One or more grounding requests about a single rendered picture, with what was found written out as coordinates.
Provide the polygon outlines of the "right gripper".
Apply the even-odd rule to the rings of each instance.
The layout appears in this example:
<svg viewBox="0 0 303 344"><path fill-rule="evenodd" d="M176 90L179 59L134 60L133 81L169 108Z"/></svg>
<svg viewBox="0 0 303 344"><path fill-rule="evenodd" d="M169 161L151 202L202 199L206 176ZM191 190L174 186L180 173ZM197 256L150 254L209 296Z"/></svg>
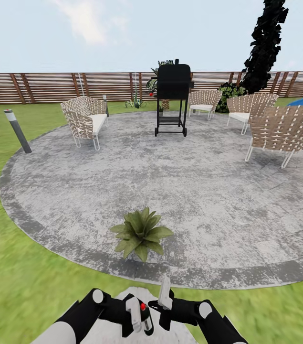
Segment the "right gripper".
<svg viewBox="0 0 303 344"><path fill-rule="evenodd" d="M160 312L159 325L167 331L170 331L171 321L184 323L181 315L183 299L175 298L175 294L172 290L169 292L169 298L173 300L171 310L164 310L163 306L158 304L158 301L148 302L149 307Z"/></svg>

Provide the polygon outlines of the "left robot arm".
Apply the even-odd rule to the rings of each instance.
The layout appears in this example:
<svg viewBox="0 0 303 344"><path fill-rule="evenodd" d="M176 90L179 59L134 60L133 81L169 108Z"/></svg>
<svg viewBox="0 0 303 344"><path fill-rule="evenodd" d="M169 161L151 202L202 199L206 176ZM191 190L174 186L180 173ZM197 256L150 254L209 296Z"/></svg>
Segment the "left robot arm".
<svg viewBox="0 0 303 344"><path fill-rule="evenodd" d="M93 288L30 344L80 344L97 320L122 325L122 337L127 338L133 331L139 333L146 320L140 315L140 303L132 294L121 301Z"/></svg>

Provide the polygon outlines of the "insectifuge atomizer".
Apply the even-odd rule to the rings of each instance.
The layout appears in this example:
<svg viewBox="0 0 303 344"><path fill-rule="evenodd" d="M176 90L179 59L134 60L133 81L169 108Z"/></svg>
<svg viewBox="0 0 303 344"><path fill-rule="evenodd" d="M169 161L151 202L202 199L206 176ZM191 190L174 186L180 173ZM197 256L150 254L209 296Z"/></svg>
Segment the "insectifuge atomizer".
<svg viewBox="0 0 303 344"><path fill-rule="evenodd" d="M146 320L142 322L142 326L144 328L146 335L152 335L154 332L154 324L151 316L150 307L146 304L140 305L140 315L146 317Z"/></svg>

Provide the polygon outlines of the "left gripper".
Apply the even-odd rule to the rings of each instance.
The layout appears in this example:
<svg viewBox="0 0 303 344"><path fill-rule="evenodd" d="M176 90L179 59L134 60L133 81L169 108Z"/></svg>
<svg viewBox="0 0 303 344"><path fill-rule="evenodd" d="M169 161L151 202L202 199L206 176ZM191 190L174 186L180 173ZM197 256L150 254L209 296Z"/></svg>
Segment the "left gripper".
<svg viewBox="0 0 303 344"><path fill-rule="evenodd" d="M122 301L117 301L117 309L113 319L110 321L112 323L122 325L122 337L127 338L133 331L133 325L131 321L131 314L130 312L126 311L126 301L132 298L133 295L127 295ZM141 321L144 322L146 317L141 317Z"/></svg>

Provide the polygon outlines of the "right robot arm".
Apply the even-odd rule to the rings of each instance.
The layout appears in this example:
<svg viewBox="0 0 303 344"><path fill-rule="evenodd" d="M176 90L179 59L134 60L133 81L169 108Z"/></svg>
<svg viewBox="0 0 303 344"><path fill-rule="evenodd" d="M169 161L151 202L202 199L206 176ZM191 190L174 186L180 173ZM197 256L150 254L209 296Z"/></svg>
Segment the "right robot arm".
<svg viewBox="0 0 303 344"><path fill-rule="evenodd" d="M162 279L159 298L148 306L160 312L159 325L170 331L171 321L199 325L207 344L248 344L227 316L219 314L210 300L175 298L168 277Z"/></svg>

